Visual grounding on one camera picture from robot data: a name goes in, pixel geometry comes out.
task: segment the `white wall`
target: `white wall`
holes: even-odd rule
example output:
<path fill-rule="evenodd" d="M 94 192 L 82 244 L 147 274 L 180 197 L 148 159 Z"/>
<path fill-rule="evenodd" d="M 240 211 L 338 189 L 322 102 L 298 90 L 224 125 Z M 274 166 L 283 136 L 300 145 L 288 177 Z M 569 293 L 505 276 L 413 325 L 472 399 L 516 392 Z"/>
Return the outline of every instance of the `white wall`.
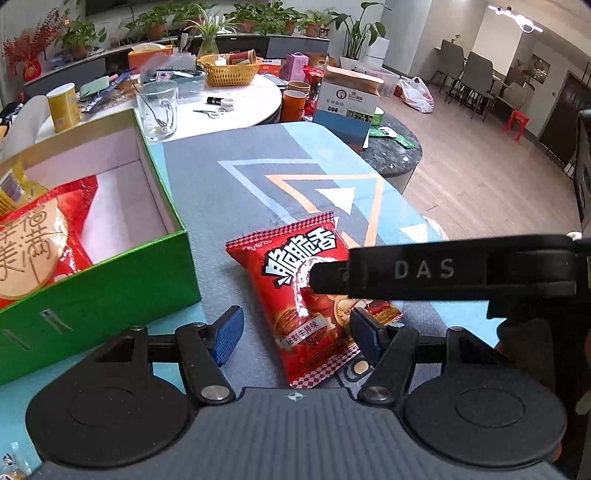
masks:
<path fill-rule="evenodd" d="M 218 1 L 221 4 L 214 11 L 219 10 L 221 13 L 227 13 L 233 10 L 233 0 Z M 70 3 L 75 5 L 76 0 L 71 0 Z M 332 8 L 336 11 L 353 15 L 354 20 L 357 20 L 361 15 L 360 3 L 359 0 L 284 0 L 285 7 L 295 7 L 301 12 L 309 9 L 324 10 L 326 8 Z M 26 29 L 34 29 L 39 20 L 45 19 L 49 10 L 53 7 L 62 8 L 62 4 L 63 0 L 9 0 L 0 8 L 0 42 L 19 37 Z M 150 8 L 151 5 L 135 7 L 135 15 L 148 11 Z M 85 9 L 85 0 L 83 0 L 78 7 L 78 11 L 73 12 L 70 17 L 76 18 L 79 14 L 85 12 Z M 369 7 L 363 18 L 363 22 L 379 21 L 382 17 L 382 10 L 383 7 L 381 5 Z M 127 29 L 121 27 L 121 25 L 127 23 L 131 18 L 132 14 L 129 8 L 117 8 L 102 14 L 92 15 L 89 20 L 95 24 L 97 31 L 103 27 L 106 28 L 108 38 L 101 46 L 108 48 L 111 37 L 114 35 L 123 37 L 125 35 Z M 333 57 L 338 57 L 342 54 L 345 43 L 345 27 L 341 27 L 340 31 L 334 31 L 334 27 L 332 30 L 329 53 Z M 3 100 L 2 103 L 6 104 L 16 99 L 18 92 L 22 90 L 22 84 L 22 76 L 16 79 L 7 78 L 5 60 L 0 56 L 0 96 Z"/>
<path fill-rule="evenodd" d="M 457 43 L 467 57 L 480 30 L 486 6 L 484 0 L 433 0 L 413 64 L 406 73 L 431 78 L 437 70 L 435 47 L 440 47 L 443 39 L 451 40 L 457 34 L 461 35 Z"/>
<path fill-rule="evenodd" d="M 392 11 L 384 9 L 382 23 L 390 46 L 384 63 L 403 73 L 409 72 L 432 1 L 446 0 L 386 0 Z"/>
<path fill-rule="evenodd" d="M 522 33 L 513 59 L 521 60 L 523 63 L 529 63 L 534 52 L 535 44 L 539 42 L 542 33 L 534 30 L 532 33 Z"/>
<path fill-rule="evenodd" d="M 222 14 L 229 13 L 234 10 L 232 0 L 225 0 L 213 8 L 213 12 L 220 12 Z M 358 20 L 361 15 L 361 2 L 359 0 L 284 0 L 284 7 L 294 7 L 300 12 L 306 10 L 325 10 L 327 8 L 333 9 L 337 12 L 347 13 L 353 15 L 354 20 Z M 134 8 L 136 15 L 144 11 L 148 11 L 150 6 L 141 6 Z M 383 7 L 381 5 L 373 5 L 366 10 L 363 17 L 363 23 L 373 23 L 380 20 L 382 17 Z M 102 14 L 93 15 L 90 18 L 95 23 L 97 29 L 105 27 L 109 35 L 117 35 L 117 33 L 124 34 L 126 29 L 121 29 L 119 26 L 131 20 L 131 10 L 129 8 L 118 8 L 105 12 Z M 338 57 L 343 53 L 343 46 L 345 43 L 345 26 L 340 28 L 340 31 L 335 31 L 334 27 L 330 35 L 329 54 L 332 57 Z"/>
<path fill-rule="evenodd" d="M 515 20 L 487 8 L 472 51 L 489 59 L 493 68 L 505 75 L 513 62 L 521 33 Z"/>
<path fill-rule="evenodd" d="M 532 79 L 531 84 L 535 87 L 535 92 L 524 109 L 524 113 L 530 118 L 527 130 L 538 136 L 560 94 L 567 72 L 571 71 L 581 78 L 584 66 L 573 64 L 562 52 L 555 51 L 541 41 L 535 44 L 534 54 L 550 64 L 543 85 Z"/>

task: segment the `plastic bag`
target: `plastic bag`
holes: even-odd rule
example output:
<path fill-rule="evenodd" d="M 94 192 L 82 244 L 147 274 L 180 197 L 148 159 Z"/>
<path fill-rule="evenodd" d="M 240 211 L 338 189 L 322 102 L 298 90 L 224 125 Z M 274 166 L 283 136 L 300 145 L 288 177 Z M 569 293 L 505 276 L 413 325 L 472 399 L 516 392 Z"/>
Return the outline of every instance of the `plastic bag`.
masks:
<path fill-rule="evenodd" d="M 401 78 L 399 85 L 402 89 L 404 103 L 421 113 L 431 113 L 433 111 L 435 101 L 427 85 L 419 77 L 415 77 L 412 80 Z"/>

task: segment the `yellow cylindrical container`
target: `yellow cylindrical container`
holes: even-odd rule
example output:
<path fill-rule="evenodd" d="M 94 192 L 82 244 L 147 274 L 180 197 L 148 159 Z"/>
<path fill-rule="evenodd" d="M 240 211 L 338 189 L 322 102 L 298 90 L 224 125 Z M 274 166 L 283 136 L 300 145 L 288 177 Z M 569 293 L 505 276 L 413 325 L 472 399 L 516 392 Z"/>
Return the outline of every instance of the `yellow cylindrical container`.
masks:
<path fill-rule="evenodd" d="M 51 118 L 56 133 L 75 127 L 80 123 L 80 111 L 76 100 L 76 86 L 66 83 L 47 94 Z"/>

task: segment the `green plant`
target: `green plant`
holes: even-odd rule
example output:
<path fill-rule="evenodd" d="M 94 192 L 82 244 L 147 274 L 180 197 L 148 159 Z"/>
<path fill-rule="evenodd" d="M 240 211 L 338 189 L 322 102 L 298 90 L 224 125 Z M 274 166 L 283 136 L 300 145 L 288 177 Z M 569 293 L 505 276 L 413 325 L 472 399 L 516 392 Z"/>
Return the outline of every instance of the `green plant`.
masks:
<path fill-rule="evenodd" d="M 230 14 L 239 22 L 258 20 L 264 11 L 264 4 L 234 4 L 234 11 Z"/>
<path fill-rule="evenodd" d="M 129 28 L 130 32 L 137 33 L 139 30 L 155 25 L 164 25 L 170 17 L 174 16 L 176 19 L 177 15 L 178 5 L 169 0 L 163 5 L 156 5 L 152 10 L 141 14 L 135 21 L 131 21 L 125 26 Z"/>
<path fill-rule="evenodd" d="M 298 12 L 293 7 L 283 9 L 280 12 L 280 15 L 281 15 L 281 18 L 286 23 L 293 23 L 294 25 L 297 25 L 301 21 L 301 19 L 304 17 L 304 14 L 302 14 L 301 12 Z"/>
<path fill-rule="evenodd" d="M 320 10 L 307 10 L 303 18 L 303 26 L 320 25 L 321 27 L 329 25 L 332 22 L 331 13 Z"/>
<path fill-rule="evenodd" d="M 187 21 L 187 20 L 196 20 L 198 18 L 203 18 L 203 16 L 215 6 L 216 6 L 216 4 L 204 4 L 204 3 L 181 4 L 177 7 L 177 11 L 174 16 L 174 20 L 175 21 Z"/>
<path fill-rule="evenodd" d="M 198 30 L 203 38 L 215 38 L 220 30 L 237 26 L 235 18 L 226 18 L 223 15 L 206 15 L 204 10 L 202 12 L 203 14 L 198 17 L 202 19 L 201 23 L 188 20 L 191 25 L 185 30 Z"/>
<path fill-rule="evenodd" d="M 61 38 L 64 48 L 84 47 L 87 50 L 98 50 L 93 43 L 104 42 L 107 32 L 101 28 L 98 32 L 92 22 L 82 23 L 79 19 L 74 20 L 66 26 L 66 32 Z"/>
<path fill-rule="evenodd" d="M 379 2 L 362 2 L 361 17 L 359 18 L 359 20 L 356 21 L 353 21 L 353 17 L 351 15 L 341 14 L 338 12 L 329 12 L 329 15 L 331 15 L 333 18 L 326 25 L 327 27 L 334 23 L 337 30 L 343 24 L 347 28 L 347 32 L 345 35 L 345 49 L 343 51 L 345 57 L 349 59 L 359 60 L 361 48 L 363 47 L 363 42 L 365 41 L 365 37 L 368 33 L 370 34 L 370 46 L 373 45 L 375 41 L 378 39 L 378 35 L 382 38 L 386 36 L 386 27 L 384 27 L 384 24 L 381 22 L 365 24 L 363 27 L 361 26 L 361 21 L 363 20 L 365 11 L 369 7 L 372 7 L 374 5 L 382 5 L 383 7 L 385 7 L 384 4 L 381 4 Z"/>

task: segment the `red ornament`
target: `red ornament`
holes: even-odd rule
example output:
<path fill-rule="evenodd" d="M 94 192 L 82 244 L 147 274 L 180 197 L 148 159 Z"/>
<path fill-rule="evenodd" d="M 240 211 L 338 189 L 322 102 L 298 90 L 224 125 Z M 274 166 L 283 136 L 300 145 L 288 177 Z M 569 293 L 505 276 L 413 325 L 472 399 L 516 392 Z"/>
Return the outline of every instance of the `red ornament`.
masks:
<path fill-rule="evenodd" d="M 22 79 L 25 80 L 25 82 L 30 82 L 39 77 L 39 75 L 41 75 L 41 64 L 39 63 L 39 60 L 27 60 L 25 62 L 25 67 L 22 70 Z"/>
<path fill-rule="evenodd" d="M 24 62 L 25 67 L 22 76 L 25 81 L 28 81 L 27 78 L 33 80 L 39 77 L 41 64 L 37 61 L 37 57 L 41 52 L 45 51 L 51 42 L 60 36 L 66 18 L 65 13 L 60 15 L 58 9 L 53 8 L 47 14 L 45 20 L 37 24 L 32 38 L 30 35 L 21 35 L 18 38 L 15 37 L 14 40 L 4 41 L 2 43 L 2 55 L 7 60 L 8 76 L 15 77 L 17 75 L 17 64 Z"/>

